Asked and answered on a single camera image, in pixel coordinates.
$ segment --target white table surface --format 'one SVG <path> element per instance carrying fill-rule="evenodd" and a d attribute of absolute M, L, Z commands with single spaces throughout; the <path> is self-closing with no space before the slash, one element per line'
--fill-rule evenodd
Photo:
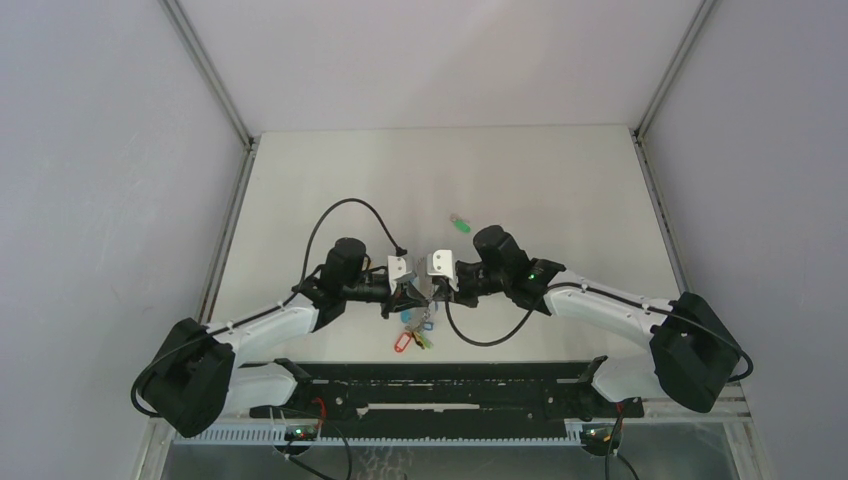
<path fill-rule="evenodd" d="M 648 296 L 679 295 L 630 134 L 624 126 L 496 127 L 262 135 L 212 321 L 238 319 L 288 296 L 306 241 L 335 201 L 360 197 L 383 216 L 410 255 L 440 248 L 478 261 L 479 229 L 500 224 L 532 257 Z M 457 231 L 451 213 L 470 221 Z M 324 222 L 310 271 L 343 236 L 365 242 L 376 264 L 392 254 L 371 213 L 344 205 Z M 403 324 L 376 304 L 348 303 L 324 329 L 268 352 L 268 359 L 326 362 L 568 361 L 638 351 L 627 340 L 574 318 L 533 314 L 510 341 L 479 348 L 457 338 L 443 309 L 432 350 L 393 345 Z M 455 306 L 464 333 L 492 340 L 523 311 L 502 296 L 477 309 Z"/>

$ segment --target green object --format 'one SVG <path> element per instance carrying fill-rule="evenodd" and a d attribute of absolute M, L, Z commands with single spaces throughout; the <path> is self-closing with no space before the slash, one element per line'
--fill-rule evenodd
<path fill-rule="evenodd" d="M 470 233 L 471 227 L 468 226 L 467 223 L 463 222 L 462 219 L 457 219 L 453 221 L 453 226 L 456 227 L 462 233 Z"/>

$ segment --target glass panel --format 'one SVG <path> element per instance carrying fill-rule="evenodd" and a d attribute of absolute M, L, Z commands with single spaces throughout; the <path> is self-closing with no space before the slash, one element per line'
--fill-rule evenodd
<path fill-rule="evenodd" d="M 738 480 L 721 424 L 626 425 L 621 453 L 642 479 Z M 353 479 L 599 480 L 602 457 L 578 447 L 353 447 Z M 347 459 L 342 447 L 315 447 L 298 457 L 336 479 Z M 612 479 L 632 479 L 611 459 Z M 187 480 L 311 480 L 269 446 L 171 447 L 164 478 Z"/>

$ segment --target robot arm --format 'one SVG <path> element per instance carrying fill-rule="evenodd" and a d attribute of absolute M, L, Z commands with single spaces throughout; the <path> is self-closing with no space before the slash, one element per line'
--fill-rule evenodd
<path fill-rule="evenodd" d="M 449 250 L 428 256 L 428 274 L 444 277 L 442 300 L 475 307 L 482 295 L 504 293 L 525 310 L 589 322 L 645 349 L 629 358 L 599 357 L 587 382 L 609 401 L 668 395 L 709 412 L 742 355 L 707 302 L 646 298 L 591 282 L 543 259 L 530 259 L 499 226 L 474 236 L 477 263 L 453 263 Z"/>
<path fill-rule="evenodd" d="M 239 367 L 265 360 L 263 354 L 275 345 L 325 327 L 348 301 L 380 303 L 384 317 L 427 305 L 409 283 L 413 273 L 403 258 L 389 257 L 388 267 L 363 271 L 365 258 L 362 242 L 340 239 L 319 267 L 320 277 L 293 287 L 290 302 L 226 324 L 178 322 L 136 379 L 134 403 L 137 393 L 185 437 L 199 434 L 222 414 L 286 403 L 305 372 L 291 362 Z"/>

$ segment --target red key tag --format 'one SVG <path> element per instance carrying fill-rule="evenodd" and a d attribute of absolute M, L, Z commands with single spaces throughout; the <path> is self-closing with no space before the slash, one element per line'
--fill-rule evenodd
<path fill-rule="evenodd" d="M 406 347 L 409 346 L 410 342 L 412 342 L 412 335 L 409 332 L 403 332 L 398 337 L 398 341 L 395 342 L 395 351 L 398 353 L 402 353 L 406 350 Z"/>

